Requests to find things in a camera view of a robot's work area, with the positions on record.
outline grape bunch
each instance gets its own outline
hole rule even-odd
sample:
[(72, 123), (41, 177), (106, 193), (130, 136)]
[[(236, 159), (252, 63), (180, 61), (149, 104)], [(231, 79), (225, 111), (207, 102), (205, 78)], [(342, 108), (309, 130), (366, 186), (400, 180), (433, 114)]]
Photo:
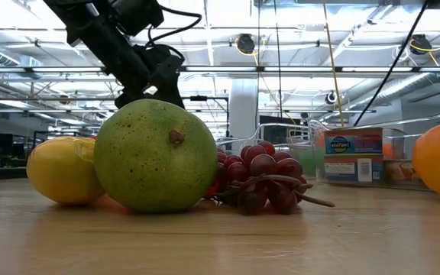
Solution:
[(262, 213), (268, 200), (276, 212), (285, 215), (303, 200), (334, 207), (332, 202), (305, 195), (312, 184), (303, 177), (302, 166), (290, 154), (276, 152), (268, 141), (243, 147), (240, 157), (217, 151), (217, 178), (205, 199), (235, 206), (244, 215)]

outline wooden table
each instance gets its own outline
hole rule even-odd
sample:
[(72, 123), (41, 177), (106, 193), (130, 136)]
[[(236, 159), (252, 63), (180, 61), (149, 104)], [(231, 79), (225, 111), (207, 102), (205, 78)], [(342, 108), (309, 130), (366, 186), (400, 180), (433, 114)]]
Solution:
[(440, 198), (318, 185), (297, 215), (207, 202), (180, 215), (65, 209), (0, 181), (0, 274), (440, 274)]

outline yellow lemon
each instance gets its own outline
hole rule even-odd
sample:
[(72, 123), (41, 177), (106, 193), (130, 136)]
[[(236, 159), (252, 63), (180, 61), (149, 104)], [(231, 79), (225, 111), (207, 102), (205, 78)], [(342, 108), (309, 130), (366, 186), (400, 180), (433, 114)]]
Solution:
[(95, 201), (105, 191), (93, 163), (95, 141), (87, 137), (58, 137), (38, 145), (27, 162), (27, 175), (34, 188), (65, 205)]

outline black cable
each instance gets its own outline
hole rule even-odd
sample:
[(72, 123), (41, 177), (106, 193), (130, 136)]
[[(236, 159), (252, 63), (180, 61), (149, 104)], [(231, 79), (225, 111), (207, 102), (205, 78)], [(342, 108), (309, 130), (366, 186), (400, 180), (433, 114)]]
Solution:
[[(260, 0), (257, 0), (257, 64), (260, 63)], [(257, 71), (257, 96), (256, 96), (256, 127), (259, 124), (257, 118), (259, 118), (259, 81), (260, 81), (260, 71)]]
[(280, 90), (278, 91), (280, 95), (280, 122), (283, 120), (283, 94), (281, 93), (281, 52), (280, 52), (280, 32), (278, 28), (278, 10), (276, 5), (276, 0), (274, 2), (274, 18), (276, 22), (276, 43), (278, 46), (278, 77), (280, 79)]
[(196, 14), (196, 13), (191, 13), (191, 12), (185, 12), (185, 11), (177, 11), (177, 10), (173, 10), (172, 8), (167, 8), (167, 7), (163, 7), (163, 6), (161, 6), (161, 8), (162, 8), (164, 11), (167, 11), (167, 12), (172, 13), (172, 14), (175, 14), (175, 15), (182, 15), (182, 16), (194, 17), (194, 18), (197, 18), (197, 19), (196, 19), (192, 24), (189, 24), (189, 25), (187, 25), (186, 27), (180, 27), (180, 28), (177, 29), (177, 30), (170, 31), (170, 32), (165, 33), (165, 34), (161, 34), (161, 35), (159, 35), (158, 37), (154, 37), (154, 38), (152, 38), (152, 36), (150, 35), (150, 30), (151, 30), (151, 28), (152, 28), (152, 27), (150, 27), (150, 28), (149, 28), (149, 31), (148, 31), (149, 41), (145, 44), (145, 47), (153, 46), (153, 45), (154, 45), (154, 42), (157, 41), (157, 40), (159, 40), (159, 39), (162, 39), (162, 38), (168, 37), (168, 36), (173, 35), (173, 34), (178, 34), (178, 33), (182, 32), (182, 31), (187, 31), (187, 30), (189, 30), (190, 28), (195, 27), (195, 26), (196, 26), (196, 25), (202, 20), (202, 15), (201, 15), (201, 14)]
[(393, 64), (391, 64), (391, 67), (388, 70), (388, 73), (385, 75), (385, 78), (383, 79), (383, 82), (378, 87), (378, 90), (374, 93), (373, 97), (371, 98), (369, 103), (366, 105), (366, 107), (364, 107), (363, 112), (359, 115), (359, 118), (357, 118), (356, 122), (354, 123), (354, 126), (358, 126), (358, 123), (363, 118), (363, 115), (371, 107), (371, 104), (373, 104), (374, 100), (376, 99), (376, 97), (380, 94), (381, 90), (383, 89), (383, 86), (387, 83), (387, 80), (390, 77), (390, 74), (393, 72), (393, 68), (396, 66), (396, 64), (398, 63), (398, 60), (400, 59), (400, 57), (402, 56), (403, 52), (405, 51), (406, 45), (409, 43), (410, 39), (412, 38), (413, 31), (417, 28), (417, 24), (419, 24), (420, 18), (424, 14), (424, 11), (427, 8), (428, 4), (429, 4), (429, 0), (425, 0), (424, 5), (422, 5), (422, 8), (420, 9), (419, 14), (417, 15), (416, 21), (413, 23), (413, 26), (410, 28), (409, 34), (406, 36), (405, 41), (403, 41), (403, 44), (402, 44), (402, 46), (400, 48), (400, 51), (396, 55), (395, 60), (393, 61)]
[[(150, 34), (150, 30), (152, 30), (152, 25), (149, 27), (149, 30), (147, 31), (147, 36), (149, 37), (149, 41), (152, 41), (152, 35)], [(156, 44), (154, 42), (152, 42), (151, 46), (155, 47)], [(169, 50), (172, 50), (174, 53), (176, 53), (182, 61), (186, 60), (184, 55), (181, 52), (179, 52), (176, 48), (169, 46), (169, 45), (166, 45), (166, 46), (169, 48)]]
[(167, 47), (169, 48), (169, 50), (172, 50), (174, 53), (176, 53), (182, 61), (186, 60), (186, 58), (184, 58), (183, 54), (180, 51), (176, 50), (174, 47), (171, 46), (167, 46)]

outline security camera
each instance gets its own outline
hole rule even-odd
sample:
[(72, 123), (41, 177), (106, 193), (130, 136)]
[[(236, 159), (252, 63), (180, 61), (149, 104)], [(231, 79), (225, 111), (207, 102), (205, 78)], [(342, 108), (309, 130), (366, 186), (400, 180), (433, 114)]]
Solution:
[(336, 101), (337, 101), (337, 95), (335, 94), (334, 91), (331, 91), (330, 93), (325, 95), (325, 102), (327, 104), (335, 104)]

